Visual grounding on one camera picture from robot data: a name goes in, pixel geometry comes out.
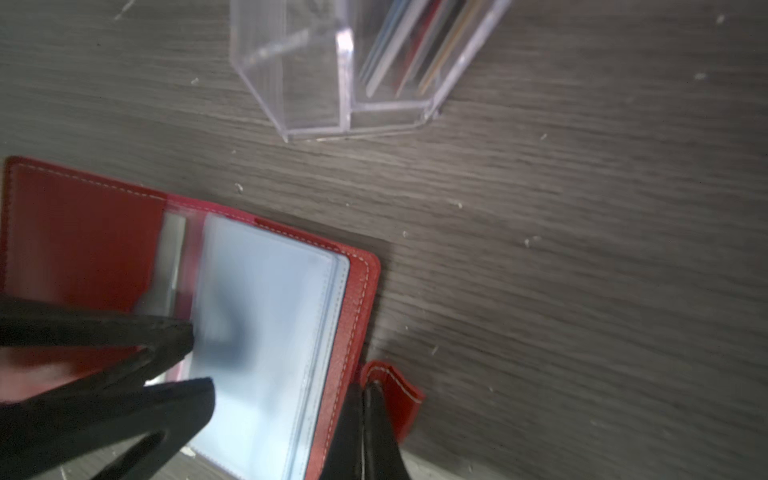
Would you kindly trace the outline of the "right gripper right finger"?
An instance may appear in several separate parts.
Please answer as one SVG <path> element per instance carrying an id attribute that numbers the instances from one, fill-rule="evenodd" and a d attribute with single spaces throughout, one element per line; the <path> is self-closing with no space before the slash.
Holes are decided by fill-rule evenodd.
<path id="1" fill-rule="evenodd" d="M 368 384 L 363 393 L 363 463 L 365 479 L 411 479 L 378 383 Z"/>

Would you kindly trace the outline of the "red leather card holder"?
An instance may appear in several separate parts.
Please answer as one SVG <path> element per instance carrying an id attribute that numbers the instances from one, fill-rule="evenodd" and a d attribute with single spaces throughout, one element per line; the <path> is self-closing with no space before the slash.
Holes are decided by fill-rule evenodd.
<path id="1" fill-rule="evenodd" d="M 190 448 L 239 479 L 319 479 L 347 389 L 382 389 L 398 446 L 423 393 L 360 360 L 372 253 L 236 209 L 24 158 L 4 163 L 1 297 L 169 317 L 183 360 L 142 387 L 209 378 Z"/>

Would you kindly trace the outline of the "clear acrylic card box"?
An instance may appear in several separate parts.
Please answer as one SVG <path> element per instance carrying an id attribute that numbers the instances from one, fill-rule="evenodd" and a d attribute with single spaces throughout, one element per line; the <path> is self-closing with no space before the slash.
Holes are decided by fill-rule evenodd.
<path id="1" fill-rule="evenodd" d="M 285 141 L 433 120 L 510 4 L 232 1 L 229 57 Z"/>

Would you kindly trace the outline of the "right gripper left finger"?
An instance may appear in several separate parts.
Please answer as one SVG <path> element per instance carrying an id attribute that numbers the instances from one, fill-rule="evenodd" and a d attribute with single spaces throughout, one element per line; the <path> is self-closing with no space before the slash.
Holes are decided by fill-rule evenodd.
<path id="1" fill-rule="evenodd" d="M 362 393 L 352 384 L 345 396 L 320 480 L 360 480 L 362 478 Z"/>

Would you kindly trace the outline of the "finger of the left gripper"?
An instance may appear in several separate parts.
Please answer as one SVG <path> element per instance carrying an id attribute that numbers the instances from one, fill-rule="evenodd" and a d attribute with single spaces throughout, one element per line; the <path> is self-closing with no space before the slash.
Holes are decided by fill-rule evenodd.
<path id="1" fill-rule="evenodd" d="M 178 364 L 193 327 L 174 318 L 1 297 L 1 402 L 142 387 Z"/>
<path id="2" fill-rule="evenodd" d="M 1 407 L 1 477 L 31 479 L 137 438 L 97 479 L 149 479 L 211 420 L 209 378 L 124 391 L 39 396 Z"/>

